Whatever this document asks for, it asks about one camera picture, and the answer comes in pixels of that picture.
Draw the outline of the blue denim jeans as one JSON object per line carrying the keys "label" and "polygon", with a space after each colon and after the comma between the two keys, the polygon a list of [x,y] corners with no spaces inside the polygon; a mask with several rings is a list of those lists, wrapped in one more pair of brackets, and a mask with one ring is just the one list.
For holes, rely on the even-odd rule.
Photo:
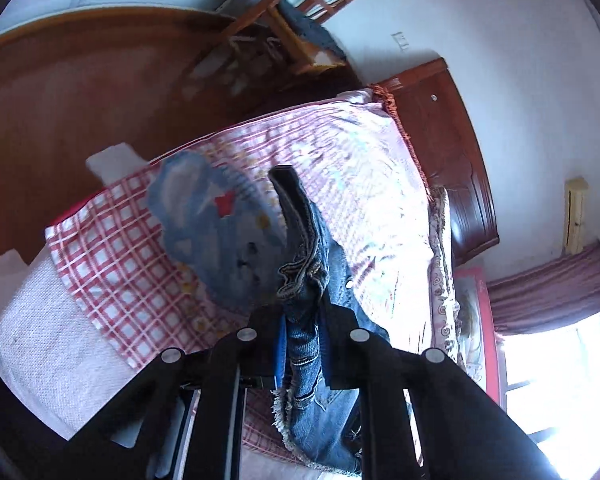
{"label": "blue denim jeans", "polygon": [[326,300],[351,310],[358,326],[388,339],[363,311],[350,284],[343,248],[332,238],[321,211],[306,195],[296,170],[268,172],[287,227],[287,257],[278,269],[278,303],[286,316],[286,371],[274,392],[275,427],[287,450],[306,466],[340,474],[362,471],[358,392],[326,385],[318,312]]}

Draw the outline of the floral patterned quilt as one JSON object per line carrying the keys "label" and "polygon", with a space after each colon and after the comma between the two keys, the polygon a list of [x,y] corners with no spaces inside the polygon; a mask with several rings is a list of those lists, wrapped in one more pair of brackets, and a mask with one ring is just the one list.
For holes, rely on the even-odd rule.
{"label": "floral patterned quilt", "polygon": [[453,281],[451,207],[442,186],[430,190],[429,245],[434,254],[429,265],[432,344],[466,370],[456,326],[460,305]]}

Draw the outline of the pink checked bed sheet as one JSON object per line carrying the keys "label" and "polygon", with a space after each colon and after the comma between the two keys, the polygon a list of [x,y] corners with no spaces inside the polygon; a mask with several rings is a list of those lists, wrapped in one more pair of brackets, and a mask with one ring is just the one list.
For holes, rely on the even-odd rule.
{"label": "pink checked bed sheet", "polygon": [[[390,344],[430,344],[424,185],[382,105],[336,99],[189,143],[46,230],[61,281],[129,365],[167,346],[209,347],[278,302],[287,227],[268,177],[276,166],[296,170],[344,250],[354,296]],[[248,444],[291,458],[274,392],[249,403]]]}

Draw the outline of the purple curtain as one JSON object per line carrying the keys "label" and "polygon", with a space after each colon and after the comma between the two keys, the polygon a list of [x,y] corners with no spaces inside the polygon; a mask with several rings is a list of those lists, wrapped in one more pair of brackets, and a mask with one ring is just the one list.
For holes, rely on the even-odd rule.
{"label": "purple curtain", "polygon": [[488,284],[495,330],[557,330],[600,313],[600,243]]}

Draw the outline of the dark wooden headboard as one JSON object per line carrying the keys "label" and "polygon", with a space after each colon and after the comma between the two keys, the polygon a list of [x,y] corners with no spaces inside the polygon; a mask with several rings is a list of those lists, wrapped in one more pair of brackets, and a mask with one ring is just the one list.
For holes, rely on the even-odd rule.
{"label": "dark wooden headboard", "polygon": [[479,142],[443,58],[378,82],[395,97],[401,122],[428,178],[451,207],[454,262],[463,264],[500,242]]}

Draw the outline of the orange fringed blanket edge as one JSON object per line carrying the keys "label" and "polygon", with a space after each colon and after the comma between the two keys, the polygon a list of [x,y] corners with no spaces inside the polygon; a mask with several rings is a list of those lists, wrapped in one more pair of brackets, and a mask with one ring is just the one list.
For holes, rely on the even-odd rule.
{"label": "orange fringed blanket edge", "polygon": [[422,165],[419,162],[418,156],[414,149],[414,145],[412,143],[411,137],[406,132],[404,125],[401,122],[401,118],[399,115],[399,107],[396,102],[396,97],[382,84],[371,84],[370,90],[373,92],[374,99],[378,102],[381,102],[382,109],[392,118],[392,120],[396,123],[396,128],[398,128],[401,138],[405,143],[408,151],[410,152],[411,158],[413,159],[414,165],[419,173],[420,180],[422,180],[422,184],[424,185],[425,192],[428,200],[431,202],[431,192],[430,186],[428,182],[428,178],[425,174],[425,171],[422,170]]}

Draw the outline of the dark cushion on chair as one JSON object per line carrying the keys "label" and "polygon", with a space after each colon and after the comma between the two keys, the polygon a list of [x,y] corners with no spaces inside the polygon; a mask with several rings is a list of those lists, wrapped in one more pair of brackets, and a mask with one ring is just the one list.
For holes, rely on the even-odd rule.
{"label": "dark cushion on chair", "polygon": [[337,58],[340,58],[340,60],[345,61],[347,59],[347,55],[338,46],[329,31],[324,29],[321,24],[318,24],[317,21],[308,18],[286,0],[280,0],[276,8],[291,30],[300,39],[314,44],[315,47],[329,50]]}

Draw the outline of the wooden chair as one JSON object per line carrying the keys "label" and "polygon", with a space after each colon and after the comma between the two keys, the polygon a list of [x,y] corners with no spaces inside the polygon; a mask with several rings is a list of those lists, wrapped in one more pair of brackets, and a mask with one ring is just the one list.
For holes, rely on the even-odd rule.
{"label": "wooden chair", "polygon": [[347,55],[324,23],[354,0],[259,0],[221,32],[233,40],[247,27],[261,22],[291,59],[296,74],[326,72],[347,65]]}

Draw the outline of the window with frame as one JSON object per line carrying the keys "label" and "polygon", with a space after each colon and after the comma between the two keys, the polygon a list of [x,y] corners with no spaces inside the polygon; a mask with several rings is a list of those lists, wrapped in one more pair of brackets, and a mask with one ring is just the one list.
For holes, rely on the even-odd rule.
{"label": "window with frame", "polygon": [[503,336],[501,404],[564,479],[600,469],[600,314]]}

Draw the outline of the pink bed guard rail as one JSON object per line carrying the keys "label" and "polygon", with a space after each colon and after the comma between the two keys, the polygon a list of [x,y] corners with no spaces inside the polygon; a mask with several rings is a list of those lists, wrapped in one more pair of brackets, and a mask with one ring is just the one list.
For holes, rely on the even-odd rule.
{"label": "pink bed guard rail", "polygon": [[501,404],[498,345],[483,270],[456,270],[454,285],[460,306],[456,322],[458,346],[466,373],[496,404]]}

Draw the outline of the white wall air conditioner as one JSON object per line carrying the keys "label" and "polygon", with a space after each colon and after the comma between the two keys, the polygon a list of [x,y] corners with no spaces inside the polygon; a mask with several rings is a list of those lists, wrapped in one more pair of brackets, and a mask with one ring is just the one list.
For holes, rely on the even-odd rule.
{"label": "white wall air conditioner", "polygon": [[577,255],[584,245],[584,213],[588,182],[576,177],[565,183],[565,232],[564,251],[567,255]]}

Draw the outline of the white wall socket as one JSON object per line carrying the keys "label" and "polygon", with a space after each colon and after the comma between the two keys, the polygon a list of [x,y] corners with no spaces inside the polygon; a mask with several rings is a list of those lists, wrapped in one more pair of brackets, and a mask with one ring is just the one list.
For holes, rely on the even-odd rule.
{"label": "white wall socket", "polygon": [[401,51],[406,51],[410,47],[410,44],[406,40],[406,37],[404,36],[403,32],[395,32],[391,35],[391,38],[394,40],[394,42]]}

